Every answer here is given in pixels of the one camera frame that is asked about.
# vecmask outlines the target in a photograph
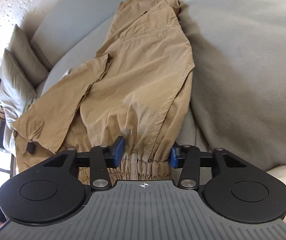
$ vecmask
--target gray plastic base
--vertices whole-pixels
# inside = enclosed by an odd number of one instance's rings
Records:
[[[65,221],[49,226],[10,221],[0,230],[0,240],[45,239],[278,240],[286,239],[286,224],[281,219],[257,225],[227,220],[197,192],[179,189],[170,180],[119,181],[111,190],[93,193]]]

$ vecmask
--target clothing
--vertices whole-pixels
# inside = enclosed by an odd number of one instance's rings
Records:
[[[109,169],[112,183],[169,178],[167,159],[188,111],[194,67],[178,13],[178,0],[121,3],[96,57],[51,87],[14,129],[52,153],[88,151],[122,135],[126,153],[119,168]],[[27,153],[16,148],[20,162]],[[79,178],[88,183],[88,169]]]

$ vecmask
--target gray couch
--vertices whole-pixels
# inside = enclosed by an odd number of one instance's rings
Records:
[[[57,2],[30,41],[50,71],[36,97],[95,56],[122,1]],[[179,1],[196,67],[178,143],[224,147],[264,170],[285,165],[286,0]],[[271,174],[286,182],[285,171]]]

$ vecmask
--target electronic device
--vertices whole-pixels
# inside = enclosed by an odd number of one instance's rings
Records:
[[[286,186],[225,149],[174,145],[173,180],[118,180],[123,137],[90,152],[68,149],[14,176],[0,188],[9,219],[0,240],[286,239]],[[90,168],[90,185],[78,179]],[[199,185],[200,167],[213,178]]]

